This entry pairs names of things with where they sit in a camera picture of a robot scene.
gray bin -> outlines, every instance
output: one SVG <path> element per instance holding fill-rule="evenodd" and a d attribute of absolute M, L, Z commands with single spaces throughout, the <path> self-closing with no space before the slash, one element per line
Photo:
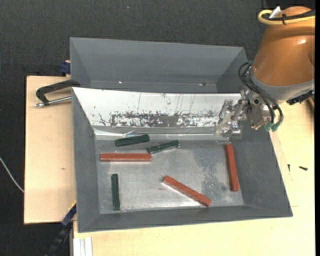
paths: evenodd
<path fill-rule="evenodd" d="M 71 38 L 70 53 L 71 76 L 81 87 L 151 93 L 238 94 L 238 68 L 247 60 L 241 47 L 92 38 Z M 110 165 L 100 162 L 99 153 L 119 150 L 113 141 L 118 137 L 95 135 L 75 91 L 72 111 L 79 232 L 292 216 L 270 136 L 248 122 L 240 123 L 241 139 L 187 132 L 180 149 L 155 154 L 153 165 Z M 152 135 L 147 144 L 122 150 L 142 152 L 173 137 Z M 234 148 L 238 192 L 228 187 L 226 143 Z M 113 173 L 119 174 L 120 211 L 112 210 Z M 165 175 L 196 187 L 213 203 L 192 204 L 161 185 Z M 166 193 L 163 201 L 159 193 Z"/>

white wire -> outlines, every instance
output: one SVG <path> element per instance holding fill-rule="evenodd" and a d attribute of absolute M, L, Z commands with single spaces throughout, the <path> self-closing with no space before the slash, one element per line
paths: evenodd
<path fill-rule="evenodd" d="M 23 190 L 23 188 L 18 184 L 18 182 L 15 180 L 15 178 L 12 176 L 11 172 L 9 171 L 8 167 L 6 166 L 6 163 L 2 160 L 2 158 L 0 157 L 0 162 L 2 163 L 2 165 L 4 166 L 5 170 L 7 171 L 7 173 L 9 174 L 11 180 L 14 182 L 14 184 L 18 187 L 18 189 L 20 189 L 23 193 L 25 192 Z"/>

black cable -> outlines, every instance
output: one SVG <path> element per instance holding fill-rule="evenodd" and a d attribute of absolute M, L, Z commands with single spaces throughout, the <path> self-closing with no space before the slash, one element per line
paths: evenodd
<path fill-rule="evenodd" d="M 245 72 L 243 74 L 241 74 L 241 69 L 245 66 L 245 65 L 248 65 L 248 67 L 246 68 Z M 278 121 L 278 123 L 280 124 L 284 118 L 284 115 L 283 115 L 283 112 L 281 110 L 281 108 L 279 107 L 278 103 L 272 98 L 270 97 L 264 90 L 262 90 L 261 88 L 257 87 L 252 81 L 249 82 L 247 81 L 245 78 L 244 78 L 244 75 L 245 73 L 249 70 L 251 66 L 249 65 L 248 62 L 242 64 L 240 66 L 240 68 L 238 69 L 238 75 L 241 79 L 241 81 L 250 89 L 252 90 L 253 92 L 259 94 L 263 101 L 266 103 L 268 109 L 269 109 L 269 112 L 271 114 L 271 122 L 273 123 L 274 122 L 274 111 L 272 110 L 272 108 L 270 107 L 270 104 L 269 104 L 269 101 L 272 102 L 272 104 L 274 105 L 274 107 L 278 110 L 279 114 L 280 114 L 280 119 Z"/>
<path fill-rule="evenodd" d="M 243 72 L 243 74 L 241 74 L 241 69 L 245 66 L 245 65 L 248 65 L 247 68 L 245 69 L 245 71 Z M 244 78 L 244 75 L 245 73 L 249 70 L 250 68 L 250 65 L 248 62 L 242 64 L 240 66 L 240 68 L 238 69 L 238 76 L 239 78 L 241 79 L 241 81 L 251 90 L 253 91 L 254 93 L 258 94 L 261 96 L 262 100 L 264 101 L 265 105 L 267 106 L 269 112 L 270 112 L 270 115 L 271 115 L 271 123 L 274 122 L 275 120 L 275 113 L 274 111 L 272 110 L 268 100 L 266 99 L 266 97 L 264 95 L 261 95 L 260 91 L 256 88 L 254 88 L 245 78 Z"/>
<path fill-rule="evenodd" d="M 316 16 L 316 9 L 301 13 L 301 14 L 296 14 L 296 15 L 291 15 L 291 16 L 281 16 L 281 17 L 273 17 L 273 18 L 268 18 L 264 17 L 266 14 L 262 15 L 262 18 L 268 21 L 289 21 L 289 20 L 295 20 L 295 19 L 300 19 L 300 18 L 306 18 L 306 17 L 312 17 Z"/>

wooden table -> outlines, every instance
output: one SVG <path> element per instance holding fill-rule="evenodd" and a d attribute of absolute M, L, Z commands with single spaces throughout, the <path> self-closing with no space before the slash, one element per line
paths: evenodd
<path fill-rule="evenodd" d="M 34 107 L 38 88 L 68 79 L 27 78 L 25 224 L 60 222 L 76 199 L 71 102 Z M 281 109 L 284 122 L 270 135 L 293 217 L 90 233 L 78 233 L 75 220 L 73 236 L 92 237 L 94 256 L 315 255 L 314 115 L 307 101 Z"/>

orange bar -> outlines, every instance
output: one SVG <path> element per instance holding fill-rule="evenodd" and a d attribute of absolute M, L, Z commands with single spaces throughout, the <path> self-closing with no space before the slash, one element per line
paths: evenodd
<path fill-rule="evenodd" d="M 211 204 L 210 198 L 198 193 L 197 191 L 191 189 L 190 187 L 187 187 L 186 185 L 183 185 L 182 183 L 175 180 L 174 178 L 171 178 L 168 175 L 164 177 L 163 183 L 179 191 L 180 193 L 192 198 L 193 200 L 203 204 L 204 206 L 209 206 Z"/>
<path fill-rule="evenodd" d="M 229 173 L 230 189 L 231 191 L 239 191 L 239 180 L 237 174 L 234 148 L 231 144 L 227 144 L 224 146 L 224 150 L 226 156 L 226 164 Z"/>
<path fill-rule="evenodd" d="M 101 153 L 101 162 L 150 162 L 148 153 Z"/>

